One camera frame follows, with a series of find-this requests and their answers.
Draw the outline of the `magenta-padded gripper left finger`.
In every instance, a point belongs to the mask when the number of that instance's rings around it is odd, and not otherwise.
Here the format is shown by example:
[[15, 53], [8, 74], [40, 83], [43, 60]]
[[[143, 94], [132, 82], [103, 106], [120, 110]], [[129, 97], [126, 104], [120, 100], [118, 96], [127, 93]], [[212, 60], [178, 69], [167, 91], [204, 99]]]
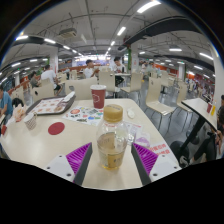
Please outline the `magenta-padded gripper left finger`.
[[81, 186], [91, 155], [92, 143], [87, 143], [67, 155], [57, 155], [45, 170]]

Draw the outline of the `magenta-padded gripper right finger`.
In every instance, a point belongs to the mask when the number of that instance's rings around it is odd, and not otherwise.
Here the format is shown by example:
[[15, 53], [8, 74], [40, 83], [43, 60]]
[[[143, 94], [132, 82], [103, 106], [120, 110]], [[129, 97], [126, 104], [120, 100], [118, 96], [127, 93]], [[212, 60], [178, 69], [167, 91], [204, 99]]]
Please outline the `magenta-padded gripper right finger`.
[[143, 186], [181, 169], [179, 164], [174, 162], [168, 156], [157, 155], [136, 143], [132, 144], [131, 153]]

